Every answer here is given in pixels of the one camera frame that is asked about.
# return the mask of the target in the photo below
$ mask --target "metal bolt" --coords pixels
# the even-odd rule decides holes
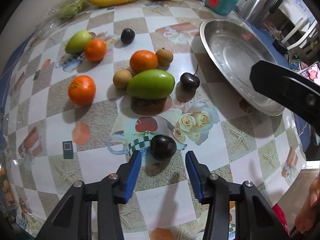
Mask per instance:
[[[215,173],[211,173],[211,174],[209,175],[209,179],[217,180],[218,178],[219,178],[219,176],[218,176],[217,174],[215,174]]]
[[[251,180],[246,180],[246,181],[244,182],[244,184],[245,184],[247,187],[253,187],[253,185],[254,185]]]
[[[317,102],[317,99],[314,94],[307,95],[307,104],[308,106],[314,106]]]
[[[77,180],[74,184],[73,184],[73,186],[75,186],[75,187],[81,187],[82,186],[82,181],[81,180]]]
[[[109,179],[118,179],[118,174],[116,174],[116,173],[111,173],[111,174],[109,174],[109,176],[108,176],[108,178]]]

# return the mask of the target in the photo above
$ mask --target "fingernail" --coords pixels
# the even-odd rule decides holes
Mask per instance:
[[[318,195],[315,192],[311,193],[311,195],[310,195],[310,206],[313,207],[317,200],[318,200]]]

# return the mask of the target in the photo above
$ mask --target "wall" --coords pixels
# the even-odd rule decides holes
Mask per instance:
[[[46,13],[63,0],[23,0],[0,35],[0,73],[14,50],[30,36]]]

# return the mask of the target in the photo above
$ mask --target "phone screen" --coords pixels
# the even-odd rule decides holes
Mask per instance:
[[[304,69],[300,74],[317,85],[320,85],[320,63],[318,61]]]

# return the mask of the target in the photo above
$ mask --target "metal tray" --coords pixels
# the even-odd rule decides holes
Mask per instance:
[[[280,115],[284,107],[256,92],[250,82],[252,66],[259,60],[276,64],[266,46],[245,28],[226,20],[206,20],[200,37],[217,68],[253,107],[271,116]]]

